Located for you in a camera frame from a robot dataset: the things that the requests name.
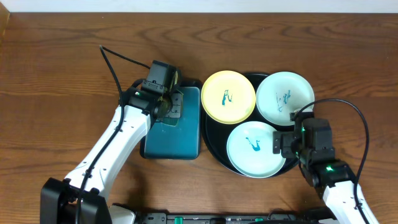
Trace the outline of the white plate with scribble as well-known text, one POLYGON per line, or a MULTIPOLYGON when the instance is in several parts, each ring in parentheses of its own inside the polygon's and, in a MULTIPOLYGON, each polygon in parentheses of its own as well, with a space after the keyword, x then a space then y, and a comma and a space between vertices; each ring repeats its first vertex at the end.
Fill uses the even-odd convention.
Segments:
POLYGON ((293 72, 269 75, 256 91, 256 106, 269 122, 291 126, 290 114, 315 101, 312 86, 304 77, 293 72))

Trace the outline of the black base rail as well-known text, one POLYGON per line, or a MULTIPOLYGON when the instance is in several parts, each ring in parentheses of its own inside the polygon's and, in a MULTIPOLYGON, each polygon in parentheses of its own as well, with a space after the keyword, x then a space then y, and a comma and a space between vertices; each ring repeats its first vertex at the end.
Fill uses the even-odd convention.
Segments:
POLYGON ((209 215, 138 212, 134 224, 245 224, 245 223, 310 223, 293 214, 272 215, 209 215))

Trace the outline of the brown cardboard box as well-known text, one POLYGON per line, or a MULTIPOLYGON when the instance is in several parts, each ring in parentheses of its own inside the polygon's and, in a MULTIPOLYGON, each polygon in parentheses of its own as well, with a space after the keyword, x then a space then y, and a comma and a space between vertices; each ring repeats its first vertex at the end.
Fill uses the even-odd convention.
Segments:
POLYGON ((0 3, 0 43, 4 40, 10 14, 9 10, 0 3))

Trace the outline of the light blue plate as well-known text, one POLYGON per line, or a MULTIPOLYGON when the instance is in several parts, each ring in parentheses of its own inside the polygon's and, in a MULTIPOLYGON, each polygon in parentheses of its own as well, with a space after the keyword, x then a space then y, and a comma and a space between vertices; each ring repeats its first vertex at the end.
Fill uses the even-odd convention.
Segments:
POLYGON ((228 137, 226 152, 230 163, 247 177, 262 179, 273 176, 286 159, 273 153, 272 126, 248 121, 235 127, 228 137))

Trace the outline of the green yellow sponge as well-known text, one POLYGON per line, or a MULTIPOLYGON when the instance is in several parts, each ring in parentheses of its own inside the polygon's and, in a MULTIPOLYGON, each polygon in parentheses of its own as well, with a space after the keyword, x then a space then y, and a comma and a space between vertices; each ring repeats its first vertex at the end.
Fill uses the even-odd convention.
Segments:
POLYGON ((166 117, 166 118, 163 118, 160 122, 162 124, 166 124, 169 126, 176 126, 178 124, 178 118, 166 117))

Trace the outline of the teal rectangular tray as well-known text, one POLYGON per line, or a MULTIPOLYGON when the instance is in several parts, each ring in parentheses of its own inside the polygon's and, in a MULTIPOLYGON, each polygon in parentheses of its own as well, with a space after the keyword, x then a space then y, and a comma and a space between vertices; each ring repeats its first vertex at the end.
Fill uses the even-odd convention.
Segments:
POLYGON ((193 160, 200 153, 201 81, 187 78, 176 92, 183 94, 182 115, 176 126, 156 121, 142 138, 140 155, 145 159, 193 160))

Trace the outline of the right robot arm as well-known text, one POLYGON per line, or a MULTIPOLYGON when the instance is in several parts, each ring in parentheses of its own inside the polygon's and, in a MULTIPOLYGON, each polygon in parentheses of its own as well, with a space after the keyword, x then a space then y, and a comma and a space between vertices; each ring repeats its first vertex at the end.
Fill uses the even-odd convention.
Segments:
POLYGON ((283 158, 296 158, 307 183, 324 201, 338 223, 377 223, 364 199, 357 176, 335 157, 328 120, 307 118, 293 131, 275 131, 272 150, 283 158))

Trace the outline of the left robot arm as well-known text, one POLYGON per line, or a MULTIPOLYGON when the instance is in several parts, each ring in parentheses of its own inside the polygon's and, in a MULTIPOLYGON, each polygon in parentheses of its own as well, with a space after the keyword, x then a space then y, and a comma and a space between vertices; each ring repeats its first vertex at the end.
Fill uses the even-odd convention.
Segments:
POLYGON ((41 223, 134 223, 136 214, 108 206, 114 181, 134 147, 172 109, 180 83, 138 80, 119 92, 119 106, 88 155, 63 180, 50 178, 40 193, 41 223))

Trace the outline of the yellow plate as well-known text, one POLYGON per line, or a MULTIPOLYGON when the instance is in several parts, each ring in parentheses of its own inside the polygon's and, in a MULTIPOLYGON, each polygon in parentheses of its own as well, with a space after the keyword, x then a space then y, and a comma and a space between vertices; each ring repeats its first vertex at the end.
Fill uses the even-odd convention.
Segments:
POLYGON ((223 70, 206 79, 201 90, 201 103, 213 120, 222 124, 237 124, 254 111, 256 92, 244 75, 223 70))

